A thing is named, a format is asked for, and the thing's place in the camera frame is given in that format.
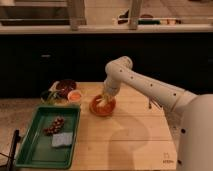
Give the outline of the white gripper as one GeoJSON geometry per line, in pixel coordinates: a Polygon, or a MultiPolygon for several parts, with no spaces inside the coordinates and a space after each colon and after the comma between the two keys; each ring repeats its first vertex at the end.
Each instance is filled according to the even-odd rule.
{"type": "Polygon", "coordinates": [[[104,82],[103,92],[112,97],[115,97],[120,91],[120,85],[117,83],[104,82]]]}

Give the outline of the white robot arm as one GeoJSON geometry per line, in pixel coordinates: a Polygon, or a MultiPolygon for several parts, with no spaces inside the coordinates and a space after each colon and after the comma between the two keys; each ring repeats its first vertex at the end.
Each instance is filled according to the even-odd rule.
{"type": "Polygon", "coordinates": [[[132,70],[127,56],[108,62],[103,92],[116,96],[125,83],[172,113],[182,124],[176,171],[213,171],[213,94],[197,95],[132,70]]]}

